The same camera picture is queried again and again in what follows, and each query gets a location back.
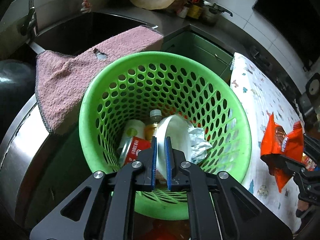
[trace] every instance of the black appliance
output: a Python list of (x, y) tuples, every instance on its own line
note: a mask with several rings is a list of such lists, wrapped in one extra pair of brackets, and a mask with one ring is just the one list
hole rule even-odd
[(309, 71), (320, 57), (320, 0), (257, 0), (253, 9), (278, 29)]

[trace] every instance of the stainless steel countertop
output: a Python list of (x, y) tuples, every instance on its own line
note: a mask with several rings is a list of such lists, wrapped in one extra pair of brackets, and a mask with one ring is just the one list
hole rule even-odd
[(123, 16), (157, 25), (158, 28), (156, 28), (156, 30), (163, 34), (164, 41), (172, 39), (183, 31), (191, 30), (209, 41), (212, 41), (231, 54), (238, 52), (246, 57), (248, 56), (245, 47), (239, 41), (232, 38), (219, 27), (207, 26), (197, 20), (193, 21), (191, 19), (182, 19), (177, 17), (175, 14), (149, 11), (134, 6), (105, 8), (98, 12)]

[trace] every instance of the snack bag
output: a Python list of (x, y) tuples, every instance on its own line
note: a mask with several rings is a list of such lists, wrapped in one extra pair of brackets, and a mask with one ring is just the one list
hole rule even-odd
[(303, 145), (303, 131), (299, 121), (293, 125), (293, 131), (286, 134), (282, 126), (275, 123), (274, 115), (272, 114), (270, 116), (261, 142), (260, 158), (268, 165), (270, 175), (275, 176), (280, 193), (291, 176), (288, 176), (282, 170), (275, 168), (270, 155), (283, 154), (301, 162)]

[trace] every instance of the kitchen sink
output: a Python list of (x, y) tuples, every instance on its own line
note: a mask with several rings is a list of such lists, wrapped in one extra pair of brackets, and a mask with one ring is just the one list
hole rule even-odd
[(77, 56), (98, 43), (146, 23), (125, 17), (86, 13), (43, 30), (34, 42), (43, 49)]

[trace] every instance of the kitchen cabinet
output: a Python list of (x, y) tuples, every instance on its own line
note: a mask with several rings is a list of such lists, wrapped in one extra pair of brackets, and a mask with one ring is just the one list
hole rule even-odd
[(161, 50), (193, 59), (215, 72), (226, 83), (230, 81), (232, 55), (195, 33), (180, 33), (165, 42)]

